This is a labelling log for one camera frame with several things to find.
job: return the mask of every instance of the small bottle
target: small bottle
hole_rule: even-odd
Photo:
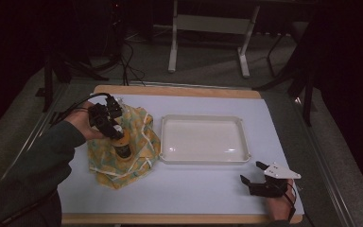
[[[114,150],[116,151],[116,155],[123,161],[127,161],[131,158],[131,149],[129,146],[129,142],[130,142],[130,133],[129,130],[127,129],[122,129],[122,127],[120,127],[120,125],[116,125],[114,126],[114,128],[117,131],[120,131],[123,133],[123,137],[116,140],[116,139],[112,139],[111,140],[111,144],[114,148]]]

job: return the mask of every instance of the metal stand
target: metal stand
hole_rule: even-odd
[[[176,62],[178,55],[178,29],[222,32],[231,34],[245,35],[244,43],[237,49],[237,54],[240,60],[241,72],[244,78],[250,76],[249,67],[247,64],[246,51],[249,45],[252,30],[258,15],[260,7],[254,8],[251,18],[235,19],[235,18],[218,18],[196,15],[178,14],[178,0],[173,1],[173,26],[172,26],[172,46],[170,48],[170,58],[168,72],[176,72]]]

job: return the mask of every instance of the wooden table edge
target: wooden table edge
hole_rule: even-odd
[[[227,98],[261,98],[257,91],[224,89],[224,88],[192,88],[170,86],[118,86],[97,85],[94,93],[144,95],[144,96],[205,96]]]
[[[299,223],[303,215],[294,215]],[[165,215],[165,214],[63,214],[62,224],[254,224],[268,223],[268,215]]]

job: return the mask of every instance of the patterned cloth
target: patterned cloth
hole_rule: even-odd
[[[90,171],[96,174],[100,184],[113,189],[146,176],[161,150],[161,141],[152,130],[152,116],[143,108],[125,106],[126,110],[116,121],[130,132],[130,159],[119,158],[109,138],[87,143]]]

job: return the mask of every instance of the hand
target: hand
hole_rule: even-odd
[[[84,102],[82,109],[72,111],[64,120],[74,125],[84,135],[86,140],[103,139],[105,136],[90,126],[87,109],[91,106],[94,106],[94,104],[89,101]]]
[[[293,185],[292,179],[288,179],[287,182],[288,184]],[[287,186],[287,191],[285,193],[292,201],[295,200],[291,186]],[[269,217],[272,220],[288,220],[291,203],[285,196],[280,198],[267,198],[267,206],[269,210]]]

